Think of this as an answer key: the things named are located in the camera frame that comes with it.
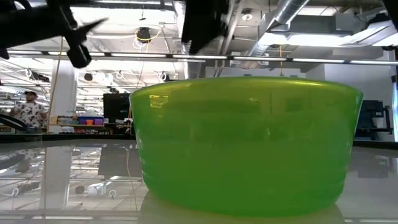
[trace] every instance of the glass table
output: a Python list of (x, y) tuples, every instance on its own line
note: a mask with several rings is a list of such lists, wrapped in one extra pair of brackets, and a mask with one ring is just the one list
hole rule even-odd
[(344, 192), (326, 210), (239, 218), (157, 199), (141, 178), (135, 140), (6, 139), (0, 138), (0, 223), (398, 223), (395, 150), (353, 147)]

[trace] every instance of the floral shirt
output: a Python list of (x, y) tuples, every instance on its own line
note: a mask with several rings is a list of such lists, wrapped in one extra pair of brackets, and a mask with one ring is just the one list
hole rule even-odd
[(37, 103), (21, 103), (15, 106), (17, 112), (16, 118), (19, 118), (30, 128), (39, 128), (42, 126), (41, 113), (44, 113), (44, 107)]

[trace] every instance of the exposed ceiling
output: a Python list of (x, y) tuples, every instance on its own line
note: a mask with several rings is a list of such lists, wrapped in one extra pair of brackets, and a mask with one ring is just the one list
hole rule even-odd
[[(38, 0), (33, 0), (33, 5), (38, 5)], [(180, 54), (182, 46), (177, 27), (177, 16), (171, 10), (148, 9), (152, 7), (148, 2), (144, 7), (136, 4), (137, 1), (115, 1), (113, 0), (98, 2), (95, 7), (73, 7), (72, 11), (79, 24), (85, 24), (101, 18), (108, 20), (88, 36), (86, 45), (90, 52), (148, 52), (163, 54)], [(166, 1), (167, 7), (172, 9), (170, 1)], [(234, 30), (234, 38), (232, 39), (227, 54), (231, 52), (248, 51), (259, 38), (258, 25), (264, 14), (274, 10), (277, 7), (278, 0), (246, 0), (243, 4), (244, 9), (250, 9), (252, 19), (245, 21), (243, 14), (237, 12), (238, 23)], [(371, 9), (380, 7), (381, 3), (377, 0), (311, 0), (299, 13), (299, 15), (312, 16), (332, 16), (337, 12), (352, 13), (366, 12)], [(152, 37), (148, 45), (140, 45), (136, 41), (136, 32), (140, 27), (149, 27)], [(43, 40), (27, 45), (15, 47), (15, 50), (46, 50), (58, 52), (60, 50), (60, 37), (49, 40)], [(220, 39), (214, 40), (203, 49), (203, 54), (214, 54), (218, 47)], [(68, 45), (64, 44), (63, 51), (68, 49)], [(356, 49), (337, 49), (333, 47), (306, 47), (294, 45), (281, 45), (280, 47), (269, 47), (266, 51), (270, 56), (283, 57), (308, 57), (308, 58), (356, 58), (356, 59), (375, 59), (380, 57), (379, 47), (358, 47)], [(113, 80), (120, 86), (148, 86), (162, 82), (162, 72), (167, 73), (173, 79), (184, 79), (184, 62), (138, 62), (138, 61), (105, 61), (97, 60), (84, 70), (81, 71), (81, 83), (85, 85), (106, 85), (105, 83), (86, 82), (84, 74), (90, 73), (107, 73), (113, 75)], [(213, 66), (214, 62), (207, 62), (208, 66)], [(285, 63), (281, 65), (279, 62), (269, 63), (270, 69), (274, 68), (299, 68), (306, 72), (313, 65), (307, 63)], [(51, 59), (43, 58), (12, 58), (7, 62), (0, 62), (0, 79), (3, 83), (41, 83), (39, 81), (30, 80), (26, 76), (26, 69), (29, 68), (40, 74), (52, 76), (53, 62)], [(29, 89), (43, 92), (45, 95), (49, 88), (29, 87)], [(89, 89), (87, 91), (79, 91), (80, 95), (100, 95), (108, 92), (107, 88)], [(3, 95), (15, 94), (2, 89)]]

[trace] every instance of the green plastic bowl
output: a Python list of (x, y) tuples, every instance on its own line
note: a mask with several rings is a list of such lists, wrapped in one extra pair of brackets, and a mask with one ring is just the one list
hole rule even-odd
[(363, 94), (305, 79), (241, 77), (131, 96), (144, 181), (187, 208), (301, 215), (343, 190)]

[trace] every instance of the cap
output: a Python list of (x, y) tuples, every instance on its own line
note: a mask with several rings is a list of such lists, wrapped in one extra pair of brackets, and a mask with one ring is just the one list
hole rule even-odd
[(35, 92), (33, 92), (33, 91), (25, 91), (24, 94), (25, 95), (31, 94), (31, 95), (37, 96), (37, 94)]

